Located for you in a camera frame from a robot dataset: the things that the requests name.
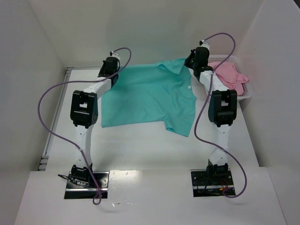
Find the teal t shirt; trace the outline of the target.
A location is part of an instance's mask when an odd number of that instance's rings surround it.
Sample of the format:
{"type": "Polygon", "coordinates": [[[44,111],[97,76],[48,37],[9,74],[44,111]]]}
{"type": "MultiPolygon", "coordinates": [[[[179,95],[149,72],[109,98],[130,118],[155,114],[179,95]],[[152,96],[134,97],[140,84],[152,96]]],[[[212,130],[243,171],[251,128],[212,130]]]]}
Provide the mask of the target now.
{"type": "Polygon", "coordinates": [[[184,59],[128,66],[101,97],[101,126],[162,121],[167,131],[188,137],[195,102],[184,59]]]}

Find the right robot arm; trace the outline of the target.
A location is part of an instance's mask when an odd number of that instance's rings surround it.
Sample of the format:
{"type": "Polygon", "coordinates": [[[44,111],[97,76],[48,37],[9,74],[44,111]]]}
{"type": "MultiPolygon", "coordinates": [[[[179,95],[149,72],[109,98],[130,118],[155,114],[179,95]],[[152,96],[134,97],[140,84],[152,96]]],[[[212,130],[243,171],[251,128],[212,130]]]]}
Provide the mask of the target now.
{"type": "Polygon", "coordinates": [[[194,76],[206,88],[210,103],[208,118],[214,125],[215,149],[207,166],[208,185],[217,185],[228,175],[228,136],[237,115],[237,92],[228,89],[208,65],[209,47],[200,46],[191,50],[184,65],[193,70],[194,76]]]}

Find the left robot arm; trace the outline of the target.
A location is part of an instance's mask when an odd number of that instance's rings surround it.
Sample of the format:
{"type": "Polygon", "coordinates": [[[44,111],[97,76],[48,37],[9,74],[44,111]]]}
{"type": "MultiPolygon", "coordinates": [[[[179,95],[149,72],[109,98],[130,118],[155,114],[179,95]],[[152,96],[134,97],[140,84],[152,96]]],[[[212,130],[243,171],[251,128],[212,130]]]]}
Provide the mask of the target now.
{"type": "Polygon", "coordinates": [[[120,57],[112,54],[103,61],[99,81],[84,90],[75,90],[72,95],[70,118],[75,126],[79,154],[72,166],[71,178],[86,185],[93,183],[90,147],[91,133],[98,120],[98,100],[117,82],[119,69],[120,57]]]}

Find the pink t shirt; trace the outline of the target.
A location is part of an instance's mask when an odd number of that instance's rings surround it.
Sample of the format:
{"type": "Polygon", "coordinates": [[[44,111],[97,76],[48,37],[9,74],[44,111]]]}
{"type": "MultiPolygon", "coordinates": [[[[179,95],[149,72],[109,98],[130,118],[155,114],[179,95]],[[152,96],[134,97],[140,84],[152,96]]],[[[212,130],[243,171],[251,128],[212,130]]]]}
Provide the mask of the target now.
{"type": "Polygon", "coordinates": [[[236,90],[238,96],[242,96],[244,94],[243,84],[247,83],[249,78],[239,73],[233,63],[224,62],[217,67],[219,63],[220,62],[211,62],[208,65],[215,70],[217,77],[223,85],[231,90],[236,90]]]}

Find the white plastic basket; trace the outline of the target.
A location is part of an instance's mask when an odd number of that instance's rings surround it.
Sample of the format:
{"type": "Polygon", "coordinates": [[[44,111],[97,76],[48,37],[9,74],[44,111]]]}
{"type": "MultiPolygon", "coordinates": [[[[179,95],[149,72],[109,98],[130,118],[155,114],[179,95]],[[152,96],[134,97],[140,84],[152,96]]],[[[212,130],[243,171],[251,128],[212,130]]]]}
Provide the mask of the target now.
{"type": "Polygon", "coordinates": [[[212,55],[208,59],[208,65],[216,69],[212,90],[236,90],[239,101],[250,98],[253,93],[250,79],[244,75],[238,59],[231,56],[220,67],[217,67],[224,59],[225,55],[212,55]]]}

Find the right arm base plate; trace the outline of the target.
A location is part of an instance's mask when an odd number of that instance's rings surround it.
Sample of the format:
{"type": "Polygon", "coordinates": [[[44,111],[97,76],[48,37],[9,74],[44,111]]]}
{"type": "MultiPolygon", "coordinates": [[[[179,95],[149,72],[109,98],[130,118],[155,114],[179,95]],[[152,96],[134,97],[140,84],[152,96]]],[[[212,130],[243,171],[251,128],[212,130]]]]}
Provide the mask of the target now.
{"type": "Polygon", "coordinates": [[[206,169],[191,170],[193,197],[228,196],[236,195],[232,173],[217,178],[208,178],[206,169]]]}

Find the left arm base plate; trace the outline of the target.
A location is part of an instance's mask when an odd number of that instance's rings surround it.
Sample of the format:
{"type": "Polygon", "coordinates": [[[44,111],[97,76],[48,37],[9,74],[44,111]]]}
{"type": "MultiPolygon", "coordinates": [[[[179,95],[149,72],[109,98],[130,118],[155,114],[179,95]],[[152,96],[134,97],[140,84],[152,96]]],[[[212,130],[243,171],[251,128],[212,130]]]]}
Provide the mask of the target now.
{"type": "MultiPolygon", "coordinates": [[[[108,197],[109,172],[95,172],[94,176],[101,188],[101,198],[108,197]]],[[[85,181],[67,179],[64,199],[93,199],[97,193],[97,187],[94,181],[87,183],[85,181]]]]}

